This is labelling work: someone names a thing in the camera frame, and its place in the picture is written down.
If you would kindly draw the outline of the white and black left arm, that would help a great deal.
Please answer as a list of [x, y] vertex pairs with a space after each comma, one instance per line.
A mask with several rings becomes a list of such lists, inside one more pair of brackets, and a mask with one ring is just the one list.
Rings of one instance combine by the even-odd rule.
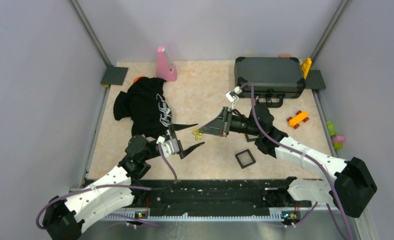
[[87, 187], [52, 198], [37, 214], [36, 226], [47, 231], [53, 240], [77, 240], [93, 224], [112, 212], [127, 206], [139, 207], [145, 202], [144, 191], [150, 187], [136, 183], [151, 168], [148, 160], [161, 157], [171, 170], [174, 183], [178, 176], [167, 158], [179, 155], [184, 159], [202, 142], [186, 149], [177, 138], [176, 131], [188, 125], [173, 124], [155, 140], [134, 135], [128, 141], [125, 156], [103, 177]]

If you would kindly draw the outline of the pink toy block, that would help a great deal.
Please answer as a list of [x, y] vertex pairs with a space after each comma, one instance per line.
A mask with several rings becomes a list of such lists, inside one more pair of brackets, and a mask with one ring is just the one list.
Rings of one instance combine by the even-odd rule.
[[343, 143], [346, 141], [346, 137], [343, 135], [336, 135], [331, 139], [333, 148], [340, 150], [343, 147]]

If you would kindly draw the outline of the orange toy car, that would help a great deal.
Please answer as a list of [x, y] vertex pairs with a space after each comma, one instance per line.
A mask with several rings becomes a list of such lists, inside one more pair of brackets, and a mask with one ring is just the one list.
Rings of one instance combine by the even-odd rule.
[[297, 111], [295, 116], [290, 116], [287, 118], [287, 123], [290, 127], [297, 129], [300, 127], [301, 122], [307, 122], [309, 120], [309, 114], [305, 111]]

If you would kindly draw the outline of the dark grey baseplate right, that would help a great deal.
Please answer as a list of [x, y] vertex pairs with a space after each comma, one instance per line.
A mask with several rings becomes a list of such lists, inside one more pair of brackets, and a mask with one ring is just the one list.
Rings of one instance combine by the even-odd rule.
[[308, 72], [306, 78], [306, 88], [310, 90], [326, 89], [326, 84], [320, 70], [312, 69]]

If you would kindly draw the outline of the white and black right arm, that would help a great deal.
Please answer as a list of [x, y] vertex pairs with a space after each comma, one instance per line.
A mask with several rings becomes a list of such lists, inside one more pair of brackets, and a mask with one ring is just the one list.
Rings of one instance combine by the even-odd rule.
[[278, 200], [284, 206], [296, 201], [335, 205], [352, 218], [359, 218], [378, 187], [360, 158], [350, 160], [324, 154], [303, 145], [273, 125], [274, 117], [262, 105], [252, 107], [248, 117], [224, 106], [219, 115], [199, 128], [202, 134], [227, 137], [230, 132], [256, 136], [263, 154], [293, 163], [318, 176], [318, 180], [288, 177]]

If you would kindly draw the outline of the yellow toy piece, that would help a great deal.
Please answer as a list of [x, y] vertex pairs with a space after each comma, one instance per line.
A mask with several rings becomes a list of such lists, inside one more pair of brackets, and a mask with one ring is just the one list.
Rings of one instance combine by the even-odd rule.
[[306, 80], [307, 77], [308, 77], [308, 75], [309, 75], [310, 69], [311, 69], [311, 67], [312, 67], [312, 59], [311, 59], [311, 58], [306, 58], [306, 59], [302, 62], [302, 64], [300, 65], [300, 67], [301, 67], [301, 71], [302, 71], [303, 77], [304, 77], [304, 79]]

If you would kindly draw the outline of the salmon toy block behind case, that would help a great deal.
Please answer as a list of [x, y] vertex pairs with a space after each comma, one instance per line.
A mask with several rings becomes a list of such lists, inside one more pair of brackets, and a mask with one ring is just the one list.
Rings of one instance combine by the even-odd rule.
[[287, 54], [287, 53], [282, 53], [278, 55], [279, 58], [291, 58], [292, 55], [291, 54]]

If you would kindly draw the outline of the aluminium frame rail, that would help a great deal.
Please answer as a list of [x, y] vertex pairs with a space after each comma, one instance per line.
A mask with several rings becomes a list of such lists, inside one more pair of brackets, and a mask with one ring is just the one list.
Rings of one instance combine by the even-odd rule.
[[[285, 185], [288, 183], [287, 179], [282, 179], [284, 182], [280, 186], [281, 189], [285, 190]], [[311, 209], [314, 209], [316, 204], [320, 205], [330, 205], [335, 206], [334, 204], [325, 204], [317, 201], [312, 202]], [[270, 215], [268, 216], [238, 216], [238, 217], [198, 217], [198, 216], [188, 216], [188, 214], [183, 214], [180, 216], [150, 216], [149, 208], [131, 208], [130, 206], [121, 207], [114, 212], [107, 215], [105, 218], [109, 216], [115, 216], [118, 218], [124, 218], [131, 222], [139, 222], [144, 223], [146, 221], [247, 221], [247, 220], [255, 220], [255, 221], [275, 221], [275, 222], [285, 222], [287, 225], [292, 225], [301, 221], [300, 210], [304, 209], [295, 207], [295, 209], [291, 209], [288, 207], [275, 207], [270, 211]]]

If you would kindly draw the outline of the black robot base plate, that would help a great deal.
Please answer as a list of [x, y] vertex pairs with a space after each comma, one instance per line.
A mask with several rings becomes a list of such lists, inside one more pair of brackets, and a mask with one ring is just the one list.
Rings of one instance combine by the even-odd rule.
[[148, 208], [152, 217], [264, 217], [273, 208], [310, 208], [309, 200], [295, 201], [280, 186], [282, 179], [139, 180], [131, 208]]

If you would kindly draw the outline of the dark grey baseplate left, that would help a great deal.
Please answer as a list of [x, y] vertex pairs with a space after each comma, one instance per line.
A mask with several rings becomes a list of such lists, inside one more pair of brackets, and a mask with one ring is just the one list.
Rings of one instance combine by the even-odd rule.
[[101, 85], [122, 86], [129, 71], [128, 67], [109, 66], [102, 77]]

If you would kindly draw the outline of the small gold brooch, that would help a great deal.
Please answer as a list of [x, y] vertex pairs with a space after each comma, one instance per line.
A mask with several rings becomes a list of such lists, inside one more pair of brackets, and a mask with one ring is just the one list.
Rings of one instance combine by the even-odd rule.
[[203, 139], [203, 134], [199, 131], [198, 128], [196, 128], [195, 130], [193, 130], [192, 135], [194, 136], [194, 139], [196, 141], [200, 141]]

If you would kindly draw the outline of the pink wedge stand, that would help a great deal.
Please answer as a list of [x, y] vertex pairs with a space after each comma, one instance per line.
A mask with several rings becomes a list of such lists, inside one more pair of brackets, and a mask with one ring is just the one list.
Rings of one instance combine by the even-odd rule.
[[156, 77], [167, 82], [175, 82], [178, 78], [175, 63], [170, 60], [165, 47], [162, 45], [157, 48]]

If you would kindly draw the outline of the black square frame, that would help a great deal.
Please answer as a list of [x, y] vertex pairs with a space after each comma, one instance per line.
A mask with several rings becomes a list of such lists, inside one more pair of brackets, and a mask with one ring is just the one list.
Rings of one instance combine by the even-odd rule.
[[247, 133], [245, 133], [244, 136], [245, 136], [245, 139], [248, 143], [255, 142], [259, 138], [258, 135], [250, 135]]
[[241, 169], [245, 169], [256, 163], [256, 160], [249, 149], [243, 150], [234, 156]]

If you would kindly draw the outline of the black printed t-shirt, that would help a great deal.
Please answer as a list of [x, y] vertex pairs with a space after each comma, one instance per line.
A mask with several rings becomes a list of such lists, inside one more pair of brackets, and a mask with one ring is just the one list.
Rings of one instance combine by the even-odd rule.
[[157, 139], [172, 123], [172, 110], [164, 97], [166, 80], [143, 77], [129, 89], [120, 91], [113, 105], [114, 119], [130, 118], [131, 134]]

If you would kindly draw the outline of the dark grey baseplate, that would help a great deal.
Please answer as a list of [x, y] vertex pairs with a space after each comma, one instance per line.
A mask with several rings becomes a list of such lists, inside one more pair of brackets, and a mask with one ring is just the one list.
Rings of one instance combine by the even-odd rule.
[[320, 70], [312, 69], [308, 72], [306, 78], [306, 88], [310, 90], [326, 89], [326, 84]]
[[122, 86], [129, 71], [128, 67], [109, 66], [102, 77], [101, 85]]

